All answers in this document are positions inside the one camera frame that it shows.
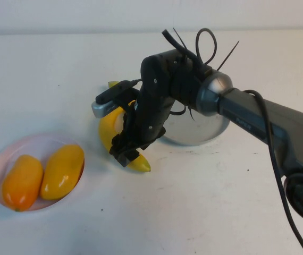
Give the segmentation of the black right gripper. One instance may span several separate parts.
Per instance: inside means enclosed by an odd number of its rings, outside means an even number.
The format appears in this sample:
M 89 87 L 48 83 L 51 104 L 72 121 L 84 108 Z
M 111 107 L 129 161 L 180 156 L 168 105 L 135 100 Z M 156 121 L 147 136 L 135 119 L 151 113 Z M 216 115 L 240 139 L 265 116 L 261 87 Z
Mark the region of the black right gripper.
M 124 119 L 124 131 L 135 147 L 146 149 L 164 135 L 163 125 L 170 115 L 175 100 L 171 97 L 154 97 L 148 92 L 140 92 L 131 112 Z M 110 154 L 127 167 L 139 156 L 136 149 L 122 152 L 127 145 L 125 136 L 116 135 L 111 141 Z

